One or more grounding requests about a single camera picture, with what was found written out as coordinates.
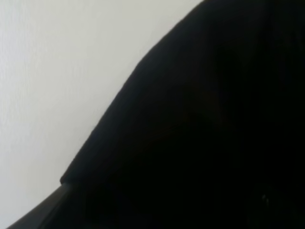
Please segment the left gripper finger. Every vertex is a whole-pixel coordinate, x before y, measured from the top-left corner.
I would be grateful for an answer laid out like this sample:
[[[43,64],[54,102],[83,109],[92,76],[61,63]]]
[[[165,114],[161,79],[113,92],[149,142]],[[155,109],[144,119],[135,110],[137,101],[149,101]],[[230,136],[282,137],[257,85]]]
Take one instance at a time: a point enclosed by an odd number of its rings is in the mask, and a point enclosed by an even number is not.
[[[61,185],[10,229],[85,229],[85,200],[90,189]]]

